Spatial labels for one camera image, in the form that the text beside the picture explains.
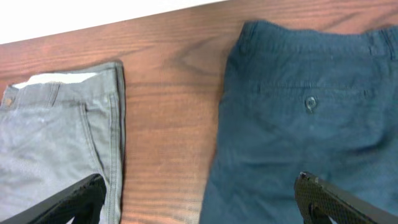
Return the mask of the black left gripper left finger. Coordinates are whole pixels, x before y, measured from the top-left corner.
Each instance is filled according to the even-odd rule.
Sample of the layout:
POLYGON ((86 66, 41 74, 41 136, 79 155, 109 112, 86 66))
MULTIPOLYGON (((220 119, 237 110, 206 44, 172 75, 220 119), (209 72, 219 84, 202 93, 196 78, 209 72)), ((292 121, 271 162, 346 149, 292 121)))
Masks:
POLYGON ((91 174, 1 224, 98 224, 105 198, 102 175, 91 174))

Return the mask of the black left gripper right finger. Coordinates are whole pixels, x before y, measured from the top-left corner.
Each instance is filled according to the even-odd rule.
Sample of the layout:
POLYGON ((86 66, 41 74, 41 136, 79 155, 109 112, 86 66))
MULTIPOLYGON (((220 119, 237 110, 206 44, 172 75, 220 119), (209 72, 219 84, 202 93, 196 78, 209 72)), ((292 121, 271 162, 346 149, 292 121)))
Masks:
POLYGON ((393 224, 397 216, 309 173, 294 183, 295 201, 304 224, 393 224))

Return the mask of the dark teal blue shorts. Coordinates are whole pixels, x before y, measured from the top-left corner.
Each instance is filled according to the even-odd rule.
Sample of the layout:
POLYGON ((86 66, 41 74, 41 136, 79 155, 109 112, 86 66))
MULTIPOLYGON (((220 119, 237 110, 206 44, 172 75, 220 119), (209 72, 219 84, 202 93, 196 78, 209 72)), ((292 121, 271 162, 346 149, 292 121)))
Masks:
POLYGON ((397 27, 249 21, 224 73, 200 223, 302 223, 302 171, 397 213, 397 27))

